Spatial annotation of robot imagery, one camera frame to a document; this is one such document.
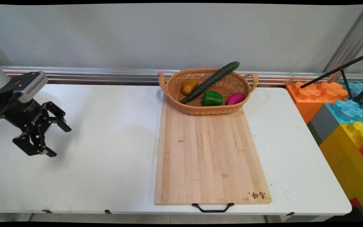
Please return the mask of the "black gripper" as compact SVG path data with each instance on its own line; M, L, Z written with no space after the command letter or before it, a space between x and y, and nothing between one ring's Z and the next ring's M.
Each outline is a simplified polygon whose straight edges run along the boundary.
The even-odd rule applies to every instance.
M0 93L0 116L17 128L21 128L22 133L12 139L12 142L24 151L28 156L46 154L49 157L57 156L56 152L46 145L45 133L51 124L35 125L39 118L43 118L46 109L54 117L49 117L48 121L57 124L64 132L72 129L66 124L64 116L66 113L53 102L45 102L40 105L36 100L20 102L19 92Z

